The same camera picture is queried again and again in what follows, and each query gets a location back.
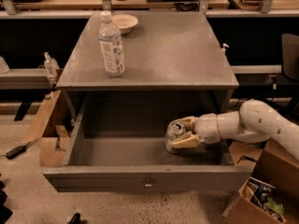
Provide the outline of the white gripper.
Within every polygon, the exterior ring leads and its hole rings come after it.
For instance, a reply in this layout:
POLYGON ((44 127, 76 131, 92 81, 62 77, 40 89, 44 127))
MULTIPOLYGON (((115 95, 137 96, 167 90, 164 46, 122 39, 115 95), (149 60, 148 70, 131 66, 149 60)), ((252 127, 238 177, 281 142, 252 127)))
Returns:
POLYGON ((220 141, 217 116, 213 113, 205 114, 199 118, 195 116, 185 117, 179 120, 187 131, 181 137, 170 142, 174 149, 197 147, 200 141, 206 144, 214 144, 220 141))

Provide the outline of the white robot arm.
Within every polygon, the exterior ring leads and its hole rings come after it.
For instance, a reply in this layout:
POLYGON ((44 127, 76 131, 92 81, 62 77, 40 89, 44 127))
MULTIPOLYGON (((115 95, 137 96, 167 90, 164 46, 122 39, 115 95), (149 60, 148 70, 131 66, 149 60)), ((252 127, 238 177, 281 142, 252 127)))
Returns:
POLYGON ((176 152, 228 139, 258 143, 270 138, 299 159, 299 126, 282 117, 270 105, 248 100, 238 111, 171 121, 166 129, 165 147, 170 152, 176 152))

